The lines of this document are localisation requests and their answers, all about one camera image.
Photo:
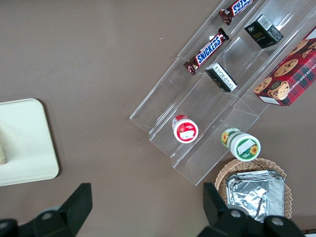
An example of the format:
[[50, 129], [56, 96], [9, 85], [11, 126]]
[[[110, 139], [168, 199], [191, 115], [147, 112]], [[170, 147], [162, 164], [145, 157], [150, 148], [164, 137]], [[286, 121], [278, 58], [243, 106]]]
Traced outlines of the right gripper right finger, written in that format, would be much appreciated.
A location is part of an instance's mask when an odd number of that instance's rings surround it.
[[229, 209], [213, 183], [203, 184], [203, 209], [209, 225], [199, 237], [303, 237], [304, 233], [291, 220], [268, 216], [258, 222], [241, 210]]

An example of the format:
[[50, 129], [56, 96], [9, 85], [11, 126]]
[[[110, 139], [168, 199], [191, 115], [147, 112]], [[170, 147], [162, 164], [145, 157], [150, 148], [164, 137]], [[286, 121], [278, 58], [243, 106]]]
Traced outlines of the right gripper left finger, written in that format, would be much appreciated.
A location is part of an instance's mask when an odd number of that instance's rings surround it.
[[39, 214], [18, 225], [15, 219], [1, 219], [2, 237], [75, 237], [92, 210], [90, 183], [82, 183], [57, 209]]

